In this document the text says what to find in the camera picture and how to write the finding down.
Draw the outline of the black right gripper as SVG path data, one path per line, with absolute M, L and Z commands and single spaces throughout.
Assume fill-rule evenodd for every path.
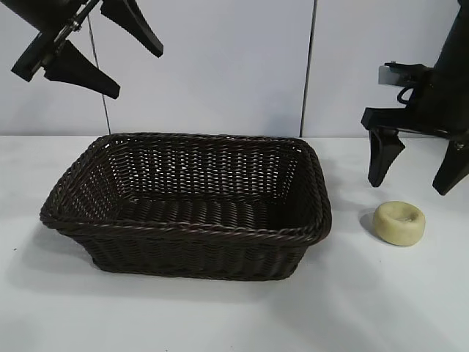
M 437 136 L 450 141 L 433 188 L 445 196 L 468 175 L 468 60 L 439 58 L 434 67 L 386 62 L 380 83 L 401 87 L 401 108 L 367 108 L 362 125 L 369 131 L 368 180 L 379 187 L 392 163 L 405 149 L 399 132 Z

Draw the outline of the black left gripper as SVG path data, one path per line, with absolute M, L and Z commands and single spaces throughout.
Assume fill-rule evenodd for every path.
M 120 85 L 93 65 L 67 38 L 78 31 L 97 1 L 3 1 L 9 10 L 33 26 L 37 36 L 21 54 L 12 72 L 30 82 L 42 68 L 49 81 L 73 84 L 117 99 Z M 156 57 L 163 43 L 134 0 L 104 0 L 102 15 L 135 37 Z

